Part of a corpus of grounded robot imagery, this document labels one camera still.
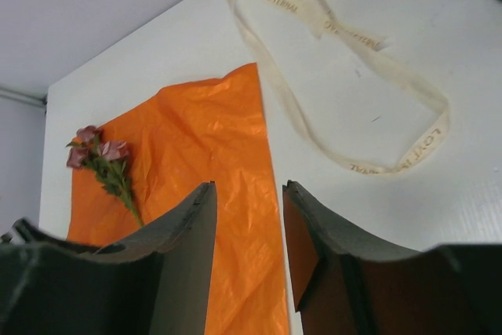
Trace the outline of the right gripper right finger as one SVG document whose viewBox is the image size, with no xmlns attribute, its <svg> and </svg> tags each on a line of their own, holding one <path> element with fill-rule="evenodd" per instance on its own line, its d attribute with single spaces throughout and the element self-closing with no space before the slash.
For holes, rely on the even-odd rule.
<svg viewBox="0 0 502 335">
<path fill-rule="evenodd" d="M 282 197 L 304 333 L 500 333 L 500 245 L 449 243 L 420 252 L 365 231 L 295 181 Z"/>
</svg>

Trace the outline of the cream printed ribbon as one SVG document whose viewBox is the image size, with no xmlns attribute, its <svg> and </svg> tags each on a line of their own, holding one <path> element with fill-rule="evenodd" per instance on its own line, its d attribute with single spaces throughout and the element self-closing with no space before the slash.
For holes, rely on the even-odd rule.
<svg viewBox="0 0 502 335">
<path fill-rule="evenodd" d="M 263 84 L 305 145 L 366 176 L 407 172 L 447 138 L 447 97 L 329 0 L 227 0 Z"/>
</svg>

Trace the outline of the orange paper flower wrapping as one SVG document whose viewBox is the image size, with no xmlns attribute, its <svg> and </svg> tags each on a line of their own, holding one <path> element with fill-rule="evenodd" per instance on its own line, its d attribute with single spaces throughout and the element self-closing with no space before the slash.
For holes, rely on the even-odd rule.
<svg viewBox="0 0 502 335">
<path fill-rule="evenodd" d="M 287 334 L 282 226 L 257 66 L 167 86 L 102 127 L 131 151 L 151 222 L 203 182 L 217 193 L 207 334 Z"/>
</svg>

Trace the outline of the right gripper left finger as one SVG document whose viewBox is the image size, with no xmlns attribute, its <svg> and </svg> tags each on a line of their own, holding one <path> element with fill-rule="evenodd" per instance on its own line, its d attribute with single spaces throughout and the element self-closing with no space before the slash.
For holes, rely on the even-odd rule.
<svg viewBox="0 0 502 335">
<path fill-rule="evenodd" d="M 1 237 L 4 334 L 202 334 L 216 186 L 107 246 L 54 238 L 20 219 Z"/>
</svg>

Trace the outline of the mauve rose stem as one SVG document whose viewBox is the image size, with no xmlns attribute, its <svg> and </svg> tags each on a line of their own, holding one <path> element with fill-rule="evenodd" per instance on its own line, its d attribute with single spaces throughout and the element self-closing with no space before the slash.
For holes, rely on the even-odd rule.
<svg viewBox="0 0 502 335">
<path fill-rule="evenodd" d="M 75 138 L 66 145 L 69 148 L 66 167 L 92 171 L 101 188 L 118 198 L 143 227 L 129 173 L 129 144 L 124 140 L 103 141 L 102 136 L 103 130 L 97 126 L 78 129 Z"/>
</svg>

